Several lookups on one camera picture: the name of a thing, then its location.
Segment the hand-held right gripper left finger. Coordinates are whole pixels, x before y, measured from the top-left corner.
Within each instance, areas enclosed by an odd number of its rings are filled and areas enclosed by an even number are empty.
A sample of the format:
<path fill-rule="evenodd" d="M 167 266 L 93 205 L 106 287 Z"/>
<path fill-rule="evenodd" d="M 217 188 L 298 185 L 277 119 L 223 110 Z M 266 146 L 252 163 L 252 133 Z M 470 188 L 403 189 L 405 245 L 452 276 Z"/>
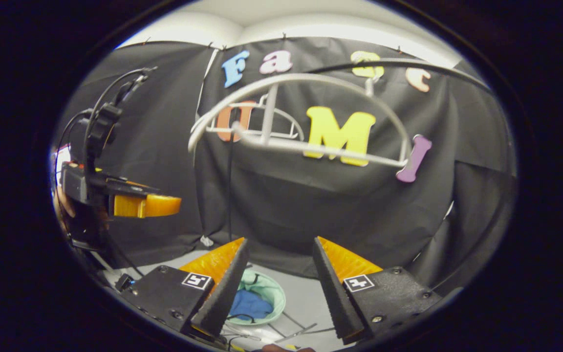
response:
<path fill-rule="evenodd" d="M 238 238 L 176 269 L 159 265 L 121 292 L 130 305 L 180 333 L 219 337 L 248 263 Z"/>

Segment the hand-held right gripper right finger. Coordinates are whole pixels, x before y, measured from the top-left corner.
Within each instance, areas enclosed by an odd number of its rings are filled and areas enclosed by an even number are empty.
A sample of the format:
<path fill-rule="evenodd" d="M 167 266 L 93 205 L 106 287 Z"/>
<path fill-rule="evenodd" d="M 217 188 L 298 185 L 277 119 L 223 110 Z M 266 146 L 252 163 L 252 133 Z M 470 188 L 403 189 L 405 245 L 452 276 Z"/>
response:
<path fill-rule="evenodd" d="M 326 238 L 314 239 L 313 261 L 344 345 L 392 339 L 423 321 L 443 299 L 404 268 L 381 268 Z"/>

